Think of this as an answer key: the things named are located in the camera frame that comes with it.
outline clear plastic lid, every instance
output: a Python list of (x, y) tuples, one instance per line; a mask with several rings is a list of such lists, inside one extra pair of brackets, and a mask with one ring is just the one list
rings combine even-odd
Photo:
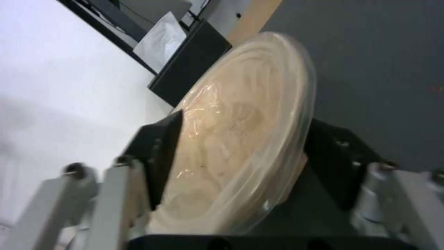
[(184, 122), (151, 233), (233, 234), (292, 188), (313, 115), (315, 74), (289, 36), (261, 33), (219, 59), (175, 110)]

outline screw head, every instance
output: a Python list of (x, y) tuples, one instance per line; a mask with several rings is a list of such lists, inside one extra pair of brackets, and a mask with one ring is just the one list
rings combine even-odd
[(71, 163), (63, 170), (63, 175), (72, 176), (74, 179), (81, 180), (85, 178), (85, 166), (81, 162)]
[(121, 155), (115, 160), (115, 167), (129, 166), (132, 167), (133, 157), (131, 155)]
[(433, 170), (431, 180), (438, 185), (444, 186), (444, 168)]
[(379, 170), (382, 172), (391, 172), (398, 168), (398, 165), (392, 161), (381, 162), (379, 164)]

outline plastic wrap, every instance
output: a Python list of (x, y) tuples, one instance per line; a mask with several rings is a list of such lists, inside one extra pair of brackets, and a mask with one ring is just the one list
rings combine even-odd
[(292, 188), (313, 115), (315, 75), (292, 38), (232, 49), (175, 110), (184, 123), (151, 233), (245, 232)]

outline gray floor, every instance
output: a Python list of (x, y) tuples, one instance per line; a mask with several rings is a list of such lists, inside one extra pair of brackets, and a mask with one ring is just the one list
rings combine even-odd
[(315, 116), (414, 171), (444, 167), (444, 1), (284, 0), (288, 33), (317, 71)]

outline beige food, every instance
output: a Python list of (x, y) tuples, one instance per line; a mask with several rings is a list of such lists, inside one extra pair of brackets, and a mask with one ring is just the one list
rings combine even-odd
[[(306, 81), (303, 58), (291, 43), (272, 33), (259, 35), (217, 62), (176, 108), (184, 111), (182, 133), (151, 230), (195, 233), (190, 228), (196, 225), (186, 225), (194, 219), (195, 224), (217, 224), (205, 216), (230, 202), (252, 173), (258, 180), (266, 178), (295, 130), (297, 99)], [(266, 167), (257, 171), (258, 162)]]

